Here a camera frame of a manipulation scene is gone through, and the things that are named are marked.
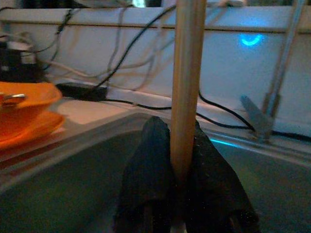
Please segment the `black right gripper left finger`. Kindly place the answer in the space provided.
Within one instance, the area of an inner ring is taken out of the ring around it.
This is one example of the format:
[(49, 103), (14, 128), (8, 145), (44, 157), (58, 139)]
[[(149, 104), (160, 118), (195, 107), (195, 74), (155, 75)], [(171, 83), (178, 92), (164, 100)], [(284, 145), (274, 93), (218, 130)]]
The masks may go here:
[(116, 233), (169, 233), (176, 194), (170, 131), (159, 117), (143, 125), (141, 142), (122, 175)]

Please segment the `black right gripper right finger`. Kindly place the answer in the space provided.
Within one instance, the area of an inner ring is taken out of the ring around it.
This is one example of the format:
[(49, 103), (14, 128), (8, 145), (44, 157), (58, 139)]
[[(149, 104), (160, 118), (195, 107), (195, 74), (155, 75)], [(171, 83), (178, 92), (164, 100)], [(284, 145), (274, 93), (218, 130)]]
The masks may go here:
[(186, 230), (189, 233), (259, 233), (259, 217), (238, 175), (195, 124), (187, 180)]

